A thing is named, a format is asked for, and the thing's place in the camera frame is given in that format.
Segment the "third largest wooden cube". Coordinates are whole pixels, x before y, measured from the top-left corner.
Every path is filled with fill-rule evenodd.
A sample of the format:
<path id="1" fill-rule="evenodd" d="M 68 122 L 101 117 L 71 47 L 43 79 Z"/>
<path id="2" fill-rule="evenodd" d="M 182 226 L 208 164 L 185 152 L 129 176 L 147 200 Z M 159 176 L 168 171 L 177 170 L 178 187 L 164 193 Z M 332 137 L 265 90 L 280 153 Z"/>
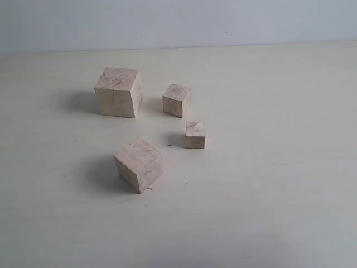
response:
<path id="1" fill-rule="evenodd" d="M 182 118 L 191 105 L 192 90 L 171 84 L 162 96 L 163 112 Z"/>

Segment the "smallest wooden cube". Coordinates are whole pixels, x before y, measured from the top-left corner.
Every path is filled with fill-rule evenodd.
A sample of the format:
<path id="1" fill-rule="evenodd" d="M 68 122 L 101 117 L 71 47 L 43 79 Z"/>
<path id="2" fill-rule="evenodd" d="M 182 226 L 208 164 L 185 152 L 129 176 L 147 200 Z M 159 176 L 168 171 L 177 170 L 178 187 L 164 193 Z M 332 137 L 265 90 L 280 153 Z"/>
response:
<path id="1" fill-rule="evenodd" d="M 205 122 L 187 121 L 185 146 L 188 149 L 204 149 L 206 141 Z"/>

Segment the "second largest wooden cube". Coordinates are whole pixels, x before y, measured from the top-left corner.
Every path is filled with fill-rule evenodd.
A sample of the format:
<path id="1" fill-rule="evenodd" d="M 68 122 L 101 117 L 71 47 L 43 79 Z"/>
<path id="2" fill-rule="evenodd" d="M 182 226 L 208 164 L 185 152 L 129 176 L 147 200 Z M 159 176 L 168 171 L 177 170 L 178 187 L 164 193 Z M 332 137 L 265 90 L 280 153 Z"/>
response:
<path id="1" fill-rule="evenodd" d="M 163 174 L 161 153 L 140 137 L 116 153 L 114 161 L 119 175 L 139 194 Z"/>

